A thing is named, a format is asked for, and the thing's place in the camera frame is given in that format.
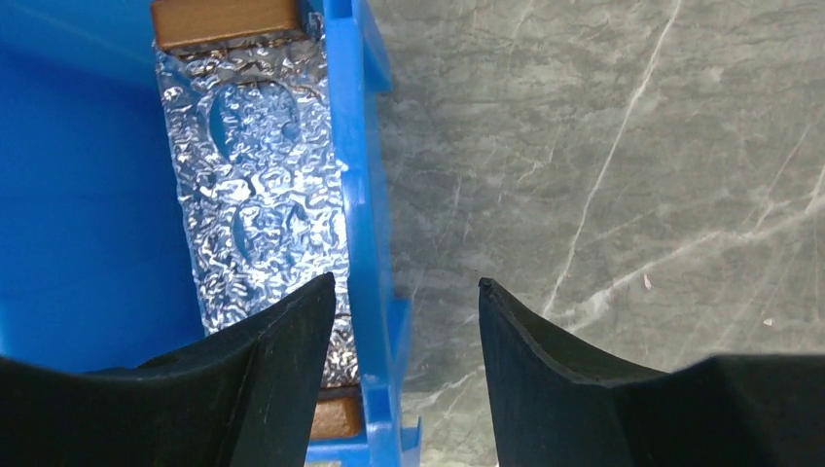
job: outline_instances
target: blue plastic bin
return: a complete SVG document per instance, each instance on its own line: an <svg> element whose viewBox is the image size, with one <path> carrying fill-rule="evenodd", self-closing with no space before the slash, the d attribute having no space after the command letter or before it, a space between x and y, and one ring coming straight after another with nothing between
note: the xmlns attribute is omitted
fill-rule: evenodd
<svg viewBox="0 0 825 467"><path fill-rule="evenodd" d="M411 308L393 296L363 0L310 1L328 36L349 294L366 430L311 462L418 464L401 426ZM149 0L0 0L0 353L71 372L134 366L203 336L154 75Z"/></svg>

